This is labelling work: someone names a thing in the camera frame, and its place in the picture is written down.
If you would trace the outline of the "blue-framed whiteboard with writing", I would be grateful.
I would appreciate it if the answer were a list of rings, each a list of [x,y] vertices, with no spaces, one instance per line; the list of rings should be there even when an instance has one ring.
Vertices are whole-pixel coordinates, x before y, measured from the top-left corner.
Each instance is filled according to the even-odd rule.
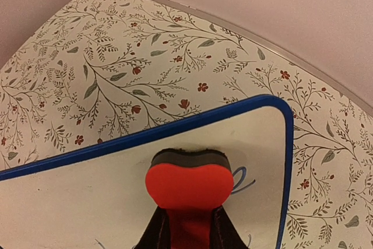
[[[259,95],[1,173],[2,248],[134,248],[157,206],[146,173],[164,149],[223,152],[233,190],[222,207],[246,248],[280,248],[293,113]]]

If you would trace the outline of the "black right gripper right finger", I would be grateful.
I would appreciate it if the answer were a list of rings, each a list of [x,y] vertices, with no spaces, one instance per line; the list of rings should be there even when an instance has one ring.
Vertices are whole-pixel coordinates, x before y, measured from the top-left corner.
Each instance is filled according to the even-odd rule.
[[[209,248],[211,249],[246,249],[228,214],[222,206],[212,211],[210,224]]]

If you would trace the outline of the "red whiteboard eraser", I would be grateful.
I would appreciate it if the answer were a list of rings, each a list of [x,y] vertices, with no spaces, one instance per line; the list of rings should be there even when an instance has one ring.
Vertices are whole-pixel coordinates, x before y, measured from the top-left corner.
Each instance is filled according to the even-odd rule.
[[[168,148],[154,155],[145,186],[168,214],[171,248],[209,248],[212,211],[227,200],[233,185],[228,158],[218,150]]]

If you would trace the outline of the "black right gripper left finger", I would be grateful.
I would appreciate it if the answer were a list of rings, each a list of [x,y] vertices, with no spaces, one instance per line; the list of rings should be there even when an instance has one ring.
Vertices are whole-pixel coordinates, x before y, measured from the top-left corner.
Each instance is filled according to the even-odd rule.
[[[154,211],[134,249],[170,249],[170,221],[165,209],[159,206]]]

